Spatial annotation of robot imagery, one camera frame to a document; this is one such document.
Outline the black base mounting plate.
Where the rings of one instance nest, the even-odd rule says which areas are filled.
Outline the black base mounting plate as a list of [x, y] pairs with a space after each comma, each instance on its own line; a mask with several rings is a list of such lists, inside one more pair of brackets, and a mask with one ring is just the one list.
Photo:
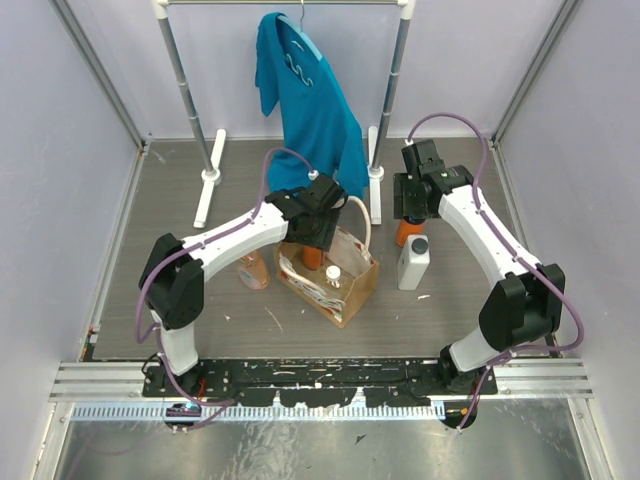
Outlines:
[[447, 380], [429, 358], [204, 359], [172, 383], [154, 355], [141, 372], [145, 398], [178, 397], [181, 387], [203, 402], [245, 407], [344, 407], [358, 394], [368, 408], [428, 406], [441, 395], [470, 397], [476, 388], [498, 393], [493, 374], [483, 383], [480, 369]]

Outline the aluminium frame post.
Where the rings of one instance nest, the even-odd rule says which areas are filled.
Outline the aluminium frame post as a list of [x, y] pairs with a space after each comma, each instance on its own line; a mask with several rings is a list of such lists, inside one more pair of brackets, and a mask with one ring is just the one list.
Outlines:
[[143, 139], [136, 127], [131, 114], [117, 92], [113, 81], [99, 58], [89, 37], [80, 24], [76, 14], [69, 5], [69, 2], [65, 0], [50, 0], [49, 4], [58, 16], [62, 26], [67, 31], [71, 41], [79, 51], [81, 58], [96, 80], [99, 89], [124, 126], [129, 137], [139, 149], [143, 149], [146, 146], [146, 141]]
[[494, 144], [499, 144], [507, 133], [529, 92], [551, 58], [557, 43], [570, 25], [582, 4], [581, 0], [562, 0], [543, 35], [521, 81], [512, 95], [495, 131], [491, 136]]

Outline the white bottle grey cap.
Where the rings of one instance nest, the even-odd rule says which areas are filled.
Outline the white bottle grey cap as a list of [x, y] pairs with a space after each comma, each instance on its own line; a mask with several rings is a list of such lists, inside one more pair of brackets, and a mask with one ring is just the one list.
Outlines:
[[398, 289], [416, 290], [430, 265], [430, 246], [426, 235], [409, 235], [401, 250], [396, 275]]

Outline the clothes hanger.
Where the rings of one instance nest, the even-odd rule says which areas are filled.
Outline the clothes hanger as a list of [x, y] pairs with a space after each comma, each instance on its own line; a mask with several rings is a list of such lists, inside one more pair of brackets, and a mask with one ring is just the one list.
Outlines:
[[291, 16], [288, 16], [288, 15], [281, 15], [279, 19], [285, 24], [297, 30], [298, 32], [303, 32], [304, 18], [306, 13], [306, 10], [305, 10], [306, 2], [305, 0], [298, 0], [297, 3], [299, 4], [299, 16], [297, 20], [294, 20]]

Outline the right aluminium frame post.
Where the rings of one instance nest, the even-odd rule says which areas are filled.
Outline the right aluminium frame post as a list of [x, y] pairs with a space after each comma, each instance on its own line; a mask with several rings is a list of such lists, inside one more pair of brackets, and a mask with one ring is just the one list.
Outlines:
[[495, 131], [491, 136], [494, 144], [499, 144], [507, 133], [529, 92], [551, 58], [557, 43], [570, 25], [582, 4], [581, 0], [562, 0], [543, 35], [521, 81], [512, 95]]

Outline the aluminium front rail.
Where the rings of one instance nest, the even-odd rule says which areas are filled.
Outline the aluminium front rail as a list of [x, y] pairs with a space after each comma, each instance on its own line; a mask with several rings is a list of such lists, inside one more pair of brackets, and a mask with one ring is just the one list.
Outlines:
[[[139, 399], [144, 383], [139, 362], [63, 363], [49, 394], [51, 402]], [[500, 398], [594, 396], [583, 362], [577, 358], [516, 358], [493, 369]]]

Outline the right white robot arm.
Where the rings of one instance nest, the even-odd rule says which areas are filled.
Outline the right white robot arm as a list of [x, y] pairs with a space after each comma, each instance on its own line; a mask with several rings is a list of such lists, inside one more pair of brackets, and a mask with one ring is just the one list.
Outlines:
[[446, 166], [433, 140], [403, 147], [402, 157], [405, 170], [394, 176], [395, 218], [411, 225], [432, 218], [448, 223], [491, 288], [477, 327], [439, 354], [440, 385], [459, 394], [473, 383], [474, 371], [492, 359], [558, 330], [558, 296], [566, 277], [558, 265], [542, 264], [517, 242], [475, 187], [471, 172]]

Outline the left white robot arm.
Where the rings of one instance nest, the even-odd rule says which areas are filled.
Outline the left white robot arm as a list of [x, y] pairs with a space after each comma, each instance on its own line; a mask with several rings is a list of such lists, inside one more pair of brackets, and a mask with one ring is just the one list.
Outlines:
[[328, 251], [346, 192], [325, 174], [307, 187], [269, 193], [246, 214], [203, 234], [158, 238], [139, 281], [136, 319], [148, 308], [159, 326], [165, 385], [178, 396], [200, 384], [195, 367], [194, 322], [204, 309], [205, 283], [219, 271], [263, 247], [280, 242]]

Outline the teal t-shirt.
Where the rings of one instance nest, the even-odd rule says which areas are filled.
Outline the teal t-shirt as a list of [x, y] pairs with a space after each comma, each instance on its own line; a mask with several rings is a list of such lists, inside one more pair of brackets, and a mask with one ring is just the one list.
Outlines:
[[284, 146], [360, 199], [369, 186], [363, 133], [324, 55], [287, 15], [265, 15], [255, 86], [264, 116], [281, 112]]

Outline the metal clothes rack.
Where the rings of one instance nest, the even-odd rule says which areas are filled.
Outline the metal clothes rack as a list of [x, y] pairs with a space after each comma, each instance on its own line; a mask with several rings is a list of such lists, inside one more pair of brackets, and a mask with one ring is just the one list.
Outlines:
[[[208, 220], [214, 190], [221, 182], [219, 165], [224, 151], [227, 132], [223, 128], [217, 130], [213, 146], [211, 148], [207, 146], [201, 121], [169, 20], [168, 9], [172, 4], [171, 1], [153, 1], [151, 3], [177, 81], [187, 119], [194, 140], [199, 148], [200, 158], [204, 164], [201, 172], [202, 189], [193, 221], [195, 228], [202, 229], [206, 226]], [[396, 0], [392, 4], [400, 9], [399, 25], [380, 120], [377, 125], [369, 128], [367, 134], [369, 162], [368, 211], [369, 220], [373, 225], [380, 225], [382, 223], [381, 187], [385, 172], [382, 166], [380, 150], [387, 138], [407, 37], [416, 7], [414, 0]]]

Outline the pink cap peach bottle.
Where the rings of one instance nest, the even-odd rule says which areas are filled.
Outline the pink cap peach bottle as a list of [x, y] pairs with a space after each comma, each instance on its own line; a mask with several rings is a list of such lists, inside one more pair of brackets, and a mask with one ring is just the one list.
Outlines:
[[239, 259], [238, 275], [244, 285], [251, 290], [263, 290], [270, 282], [269, 271], [258, 250]]

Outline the blue orange pump bottle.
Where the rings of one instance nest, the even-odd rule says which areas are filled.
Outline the blue orange pump bottle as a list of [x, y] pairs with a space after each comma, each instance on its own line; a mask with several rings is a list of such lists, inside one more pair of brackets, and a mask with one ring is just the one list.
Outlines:
[[303, 265], [311, 271], [318, 270], [323, 265], [324, 252], [321, 249], [304, 246], [302, 249]]

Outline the white cap clear bottle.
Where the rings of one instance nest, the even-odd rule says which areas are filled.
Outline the white cap clear bottle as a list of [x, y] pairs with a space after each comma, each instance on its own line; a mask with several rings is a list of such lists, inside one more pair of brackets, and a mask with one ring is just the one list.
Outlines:
[[337, 265], [329, 265], [325, 268], [326, 293], [339, 300], [344, 300], [348, 295], [349, 278]]

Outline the blue orange spray bottle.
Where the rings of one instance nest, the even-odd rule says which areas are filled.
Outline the blue orange spray bottle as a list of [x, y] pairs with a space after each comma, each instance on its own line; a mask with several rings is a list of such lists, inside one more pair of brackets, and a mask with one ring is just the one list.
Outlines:
[[404, 217], [400, 220], [396, 231], [395, 242], [398, 247], [403, 247], [410, 235], [421, 235], [424, 230], [423, 219], [411, 219]]

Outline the left aluminium frame post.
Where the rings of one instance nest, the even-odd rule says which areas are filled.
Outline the left aluminium frame post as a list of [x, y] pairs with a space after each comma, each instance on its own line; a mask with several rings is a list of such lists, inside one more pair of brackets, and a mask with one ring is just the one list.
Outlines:
[[146, 146], [146, 141], [143, 139], [136, 127], [131, 114], [117, 92], [113, 81], [99, 58], [89, 37], [80, 24], [76, 14], [69, 5], [69, 2], [65, 0], [50, 0], [49, 4], [58, 16], [62, 26], [67, 31], [71, 41], [79, 51], [81, 58], [96, 80], [99, 89], [124, 126], [129, 137], [139, 149], [143, 149]]

